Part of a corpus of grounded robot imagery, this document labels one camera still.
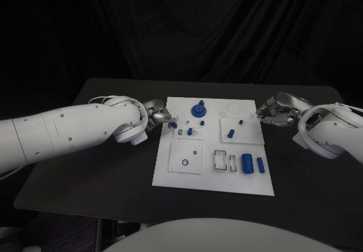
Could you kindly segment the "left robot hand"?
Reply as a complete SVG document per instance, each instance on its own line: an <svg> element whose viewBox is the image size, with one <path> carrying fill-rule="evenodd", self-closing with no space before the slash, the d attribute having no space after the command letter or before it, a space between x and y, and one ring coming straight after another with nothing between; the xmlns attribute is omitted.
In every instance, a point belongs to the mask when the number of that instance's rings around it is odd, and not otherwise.
<svg viewBox="0 0 363 252"><path fill-rule="evenodd" d="M154 127L163 123L167 124L169 128L177 128L177 119L170 115L164 102L159 99L144 102L147 110L147 127L146 131L151 131Z"/></svg>

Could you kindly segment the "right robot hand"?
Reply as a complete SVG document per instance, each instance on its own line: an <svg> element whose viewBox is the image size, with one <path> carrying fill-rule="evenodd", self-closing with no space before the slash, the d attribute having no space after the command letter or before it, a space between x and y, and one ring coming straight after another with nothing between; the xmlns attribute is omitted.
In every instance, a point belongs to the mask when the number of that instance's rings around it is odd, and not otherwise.
<svg viewBox="0 0 363 252"><path fill-rule="evenodd" d="M257 109L257 119L278 127L288 127L313 108L313 103L294 94L277 93Z"/></svg>

